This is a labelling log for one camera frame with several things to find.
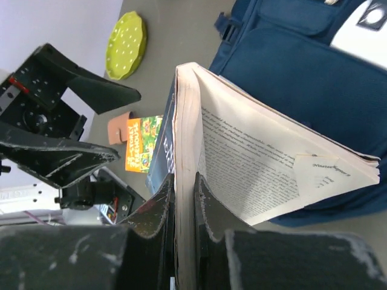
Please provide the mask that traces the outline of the orange treehouse children's book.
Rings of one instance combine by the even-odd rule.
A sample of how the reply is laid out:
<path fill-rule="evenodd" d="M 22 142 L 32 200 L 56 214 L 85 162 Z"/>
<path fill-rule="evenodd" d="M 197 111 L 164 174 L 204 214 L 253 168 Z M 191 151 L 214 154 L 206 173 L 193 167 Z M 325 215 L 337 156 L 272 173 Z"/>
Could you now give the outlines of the orange treehouse children's book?
<path fill-rule="evenodd" d="M 149 172 L 162 121 L 162 115 L 133 118 L 127 121 L 126 171 Z"/>

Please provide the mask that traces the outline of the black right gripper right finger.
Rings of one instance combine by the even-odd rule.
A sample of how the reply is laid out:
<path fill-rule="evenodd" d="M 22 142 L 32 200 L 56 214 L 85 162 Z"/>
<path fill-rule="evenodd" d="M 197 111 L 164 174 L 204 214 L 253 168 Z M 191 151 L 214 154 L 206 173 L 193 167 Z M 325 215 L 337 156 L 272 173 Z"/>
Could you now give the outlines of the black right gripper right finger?
<path fill-rule="evenodd" d="M 194 184 L 198 289 L 385 289 L 372 249 L 346 233 L 258 231 Z"/>

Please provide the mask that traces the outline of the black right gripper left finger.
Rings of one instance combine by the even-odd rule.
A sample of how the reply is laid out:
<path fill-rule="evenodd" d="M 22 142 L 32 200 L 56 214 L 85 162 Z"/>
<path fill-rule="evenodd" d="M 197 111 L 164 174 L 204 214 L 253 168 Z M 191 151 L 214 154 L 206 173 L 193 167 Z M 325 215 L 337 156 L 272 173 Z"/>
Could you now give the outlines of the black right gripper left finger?
<path fill-rule="evenodd" d="M 2 289 L 168 289 L 174 177 L 115 226 L 1 228 Z"/>

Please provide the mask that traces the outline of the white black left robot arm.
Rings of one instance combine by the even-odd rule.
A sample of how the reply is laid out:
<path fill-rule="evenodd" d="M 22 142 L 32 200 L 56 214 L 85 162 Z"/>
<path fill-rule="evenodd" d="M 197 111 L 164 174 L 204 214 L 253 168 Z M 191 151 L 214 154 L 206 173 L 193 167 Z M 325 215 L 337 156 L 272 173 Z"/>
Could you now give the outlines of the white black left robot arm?
<path fill-rule="evenodd" d="M 72 62 L 52 44 L 37 47 L 1 81 L 1 159 L 30 175 L 24 185 L 1 184 L 1 213 L 88 210 L 121 223 L 144 199 L 108 170 L 110 147 L 81 141 L 86 116 L 63 101 L 71 90 L 102 114 L 141 99 L 133 88 Z"/>

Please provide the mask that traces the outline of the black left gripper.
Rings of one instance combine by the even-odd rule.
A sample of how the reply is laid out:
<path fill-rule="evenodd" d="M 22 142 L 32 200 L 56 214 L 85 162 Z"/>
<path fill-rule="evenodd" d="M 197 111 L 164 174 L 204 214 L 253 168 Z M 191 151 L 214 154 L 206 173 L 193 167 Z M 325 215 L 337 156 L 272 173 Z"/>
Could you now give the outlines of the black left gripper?
<path fill-rule="evenodd" d="M 113 148 L 78 141 L 87 118 L 62 96 L 69 88 L 102 114 L 140 101 L 136 89 L 82 68 L 49 43 L 5 76 L 1 82 L 2 158 L 57 189 L 77 184 L 120 159 Z"/>

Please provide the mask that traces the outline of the blue Nineteen Eighty-Four paperback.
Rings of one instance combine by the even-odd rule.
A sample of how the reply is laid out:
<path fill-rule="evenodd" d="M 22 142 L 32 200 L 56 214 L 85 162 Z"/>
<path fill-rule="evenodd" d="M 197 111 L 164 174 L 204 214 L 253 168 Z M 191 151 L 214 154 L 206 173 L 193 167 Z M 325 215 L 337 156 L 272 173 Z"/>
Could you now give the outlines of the blue Nineteen Eighty-Four paperback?
<path fill-rule="evenodd" d="M 358 153 L 255 100 L 195 62 L 178 65 L 172 135 L 159 135 L 175 176 L 177 286 L 193 289 L 194 183 L 201 174 L 254 226 L 380 182 L 379 158 Z"/>

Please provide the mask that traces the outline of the navy blue student backpack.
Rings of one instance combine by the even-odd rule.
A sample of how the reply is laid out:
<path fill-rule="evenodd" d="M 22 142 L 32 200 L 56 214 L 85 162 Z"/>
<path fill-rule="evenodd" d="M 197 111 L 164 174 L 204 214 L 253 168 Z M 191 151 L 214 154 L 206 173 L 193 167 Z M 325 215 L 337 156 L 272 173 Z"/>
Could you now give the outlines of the navy blue student backpack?
<path fill-rule="evenodd" d="M 380 183 L 272 219 L 301 227 L 386 210 L 386 71 L 333 46 L 366 1 L 236 1 L 215 27 L 210 70 L 252 97 L 358 152 L 380 158 Z"/>

